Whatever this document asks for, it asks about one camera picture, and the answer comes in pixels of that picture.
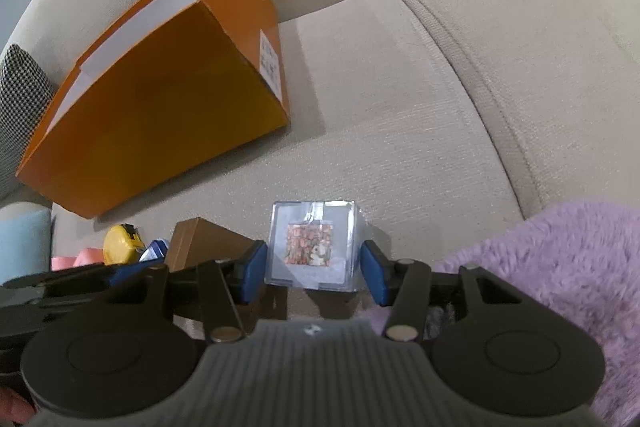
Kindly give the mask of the person's left hand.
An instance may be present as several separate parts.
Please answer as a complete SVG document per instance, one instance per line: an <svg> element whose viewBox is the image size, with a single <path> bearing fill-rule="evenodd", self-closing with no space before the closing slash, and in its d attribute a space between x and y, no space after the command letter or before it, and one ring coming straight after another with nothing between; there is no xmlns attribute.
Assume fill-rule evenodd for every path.
<svg viewBox="0 0 640 427"><path fill-rule="evenodd" d="M15 391L0 388L0 417L2 421L24 425L35 415L34 408Z"/></svg>

